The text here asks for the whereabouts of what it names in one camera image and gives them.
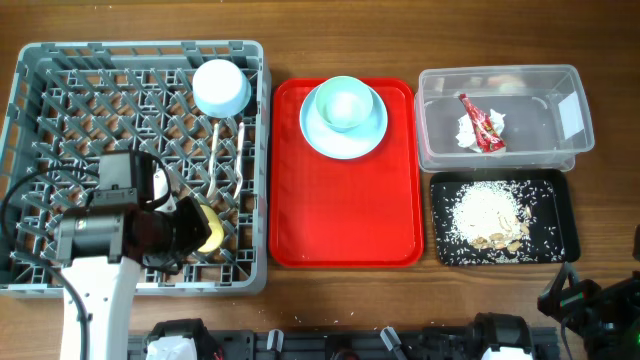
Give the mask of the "yellow plastic cup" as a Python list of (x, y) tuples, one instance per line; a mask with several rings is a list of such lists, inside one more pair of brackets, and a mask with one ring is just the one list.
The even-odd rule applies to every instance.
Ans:
[(224, 240), (224, 230), (217, 214), (210, 206), (201, 204), (200, 207), (207, 218), (211, 234), (206, 242), (198, 249), (198, 252), (210, 253), (221, 246)]

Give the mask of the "white plastic spoon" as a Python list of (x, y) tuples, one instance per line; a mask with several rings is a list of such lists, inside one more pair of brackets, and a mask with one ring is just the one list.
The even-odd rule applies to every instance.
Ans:
[(219, 124), (214, 124), (214, 131), (212, 136), (211, 143), (211, 154), (208, 161), (208, 174), (210, 178), (209, 187), (207, 189), (206, 197), (209, 202), (213, 202), (216, 193), (216, 175), (215, 175), (215, 166), (217, 162), (217, 147), (219, 142)]

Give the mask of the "white plastic fork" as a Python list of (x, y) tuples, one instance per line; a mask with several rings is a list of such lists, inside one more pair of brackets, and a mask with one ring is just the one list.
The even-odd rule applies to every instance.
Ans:
[(244, 180), (243, 170), (242, 170), (244, 138), (245, 138), (245, 124), (244, 122), (240, 122), (238, 125), (236, 159), (235, 159), (235, 168), (234, 168), (235, 176), (236, 176), (236, 186), (234, 190), (233, 199), (236, 201), (238, 201), (240, 198), (240, 193), (241, 193), (243, 180)]

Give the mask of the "light blue bowl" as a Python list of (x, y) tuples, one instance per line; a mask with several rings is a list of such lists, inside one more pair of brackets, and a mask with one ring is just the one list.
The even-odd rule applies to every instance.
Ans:
[(193, 98), (198, 109), (214, 118), (239, 114), (251, 98), (247, 76), (233, 62), (214, 59), (205, 62), (192, 80)]

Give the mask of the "green bowl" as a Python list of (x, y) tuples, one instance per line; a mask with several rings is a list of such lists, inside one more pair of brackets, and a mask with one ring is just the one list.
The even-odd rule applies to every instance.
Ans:
[(373, 109), (373, 95), (370, 87), (361, 80), (336, 76), (318, 87), (315, 107), (329, 128), (347, 132), (368, 119)]

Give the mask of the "rice and food scraps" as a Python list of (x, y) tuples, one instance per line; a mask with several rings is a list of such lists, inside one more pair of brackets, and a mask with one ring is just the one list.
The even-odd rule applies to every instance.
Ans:
[(436, 251), (447, 266), (565, 260), (547, 180), (441, 182), (431, 195)]

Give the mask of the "white napkin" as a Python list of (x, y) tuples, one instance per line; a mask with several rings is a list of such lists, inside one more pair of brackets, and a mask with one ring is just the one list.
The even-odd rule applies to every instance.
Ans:
[[(494, 130), (498, 135), (501, 135), (505, 128), (505, 115), (491, 109), (489, 117)], [(458, 134), (456, 135), (456, 139), (459, 147), (481, 153), (481, 148), (477, 144), (472, 122), (468, 114), (458, 119)]]

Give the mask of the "red snack wrapper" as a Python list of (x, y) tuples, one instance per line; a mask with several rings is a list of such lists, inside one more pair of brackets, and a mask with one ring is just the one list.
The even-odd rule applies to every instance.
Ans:
[(494, 153), (506, 150), (506, 143), (491, 124), (490, 116), (472, 104), (466, 94), (460, 94), (462, 102), (469, 115), (474, 131), (476, 145), (482, 153)]

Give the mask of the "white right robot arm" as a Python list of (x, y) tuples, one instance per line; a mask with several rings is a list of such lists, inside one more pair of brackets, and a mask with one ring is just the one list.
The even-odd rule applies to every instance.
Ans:
[[(537, 299), (538, 310), (560, 324), (560, 337), (568, 347), (566, 332), (583, 341), (587, 357), (594, 360), (639, 360), (639, 273), (603, 288), (581, 280), (565, 262)], [(514, 315), (480, 313), (467, 328), (465, 355), (470, 359), (524, 359), (539, 357), (531, 329)]]

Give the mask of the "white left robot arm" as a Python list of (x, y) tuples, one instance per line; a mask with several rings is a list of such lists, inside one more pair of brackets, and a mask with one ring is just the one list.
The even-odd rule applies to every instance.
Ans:
[(188, 197), (170, 213), (137, 204), (73, 208), (56, 233), (64, 286), (62, 359), (124, 359), (129, 320), (144, 268), (169, 275), (211, 235)]

